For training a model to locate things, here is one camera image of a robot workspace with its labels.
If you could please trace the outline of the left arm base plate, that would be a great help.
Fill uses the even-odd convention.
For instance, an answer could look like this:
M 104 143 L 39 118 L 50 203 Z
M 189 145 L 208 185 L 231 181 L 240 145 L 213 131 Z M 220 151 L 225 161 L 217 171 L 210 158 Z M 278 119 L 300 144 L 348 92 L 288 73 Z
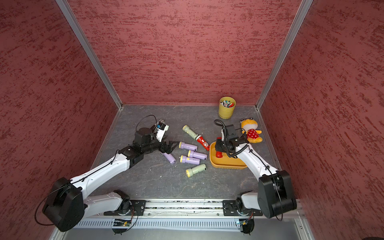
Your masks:
M 104 212 L 104 216 L 142 216 L 146 207 L 146 200 L 123 200 L 115 211 Z

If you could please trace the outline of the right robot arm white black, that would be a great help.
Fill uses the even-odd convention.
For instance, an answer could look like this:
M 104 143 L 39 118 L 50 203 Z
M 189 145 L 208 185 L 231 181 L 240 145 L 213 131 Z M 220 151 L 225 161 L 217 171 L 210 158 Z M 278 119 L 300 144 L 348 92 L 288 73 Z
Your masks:
M 258 180 L 256 192 L 250 191 L 239 195 L 240 211 L 259 210 L 270 219 L 297 209 L 290 174 L 268 164 L 251 144 L 239 139 L 227 143 L 217 139 L 214 148 L 230 159 L 241 160 Z

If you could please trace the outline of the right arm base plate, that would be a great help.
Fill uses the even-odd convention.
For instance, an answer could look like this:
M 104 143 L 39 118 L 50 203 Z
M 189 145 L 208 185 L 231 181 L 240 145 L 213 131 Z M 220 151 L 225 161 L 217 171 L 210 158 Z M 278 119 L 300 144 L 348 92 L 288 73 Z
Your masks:
M 223 212 L 224 216 L 250 217 L 252 214 L 255 217 L 263 216 L 260 210 L 245 208 L 241 199 L 224 200 Z

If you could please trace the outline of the yellow plastic storage tray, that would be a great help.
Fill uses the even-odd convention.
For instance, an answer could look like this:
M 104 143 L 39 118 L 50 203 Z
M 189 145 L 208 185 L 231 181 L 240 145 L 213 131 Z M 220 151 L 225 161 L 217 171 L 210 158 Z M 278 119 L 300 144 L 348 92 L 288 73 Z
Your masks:
M 247 165 L 240 159 L 229 158 L 226 153 L 222 153 L 222 157 L 216 156 L 216 142 L 210 145 L 210 162 L 213 167 L 220 169 L 234 169 L 243 170 L 247 168 Z

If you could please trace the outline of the purple flashlight top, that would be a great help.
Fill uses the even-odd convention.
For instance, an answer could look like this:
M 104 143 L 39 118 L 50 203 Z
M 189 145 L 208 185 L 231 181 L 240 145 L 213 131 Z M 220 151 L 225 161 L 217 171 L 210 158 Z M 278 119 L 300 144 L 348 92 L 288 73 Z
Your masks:
M 180 142 L 180 143 L 179 143 L 179 148 L 180 148 L 180 149 L 185 149 L 185 150 L 189 150 L 189 151 L 196 152 L 197 149 L 198 149 L 198 146 L 196 146 L 196 145 L 192 145 L 192 144 L 187 144 L 187 143 L 185 143 L 185 142 Z

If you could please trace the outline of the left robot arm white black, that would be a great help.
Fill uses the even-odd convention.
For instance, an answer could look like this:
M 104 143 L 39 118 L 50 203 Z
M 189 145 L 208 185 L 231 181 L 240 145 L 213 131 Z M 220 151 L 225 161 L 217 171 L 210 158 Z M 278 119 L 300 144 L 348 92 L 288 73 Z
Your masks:
M 146 154 L 161 152 L 169 160 L 177 142 L 165 142 L 169 126 L 158 123 L 151 128 L 136 131 L 132 145 L 118 150 L 114 157 L 98 167 L 70 180 L 60 178 L 54 182 L 51 193 L 43 206 L 43 214 L 61 232 L 75 227 L 84 218 L 112 212 L 124 216 L 134 214 L 130 197 L 121 190 L 106 195 L 91 196 L 98 187 L 116 175 L 131 169 Z

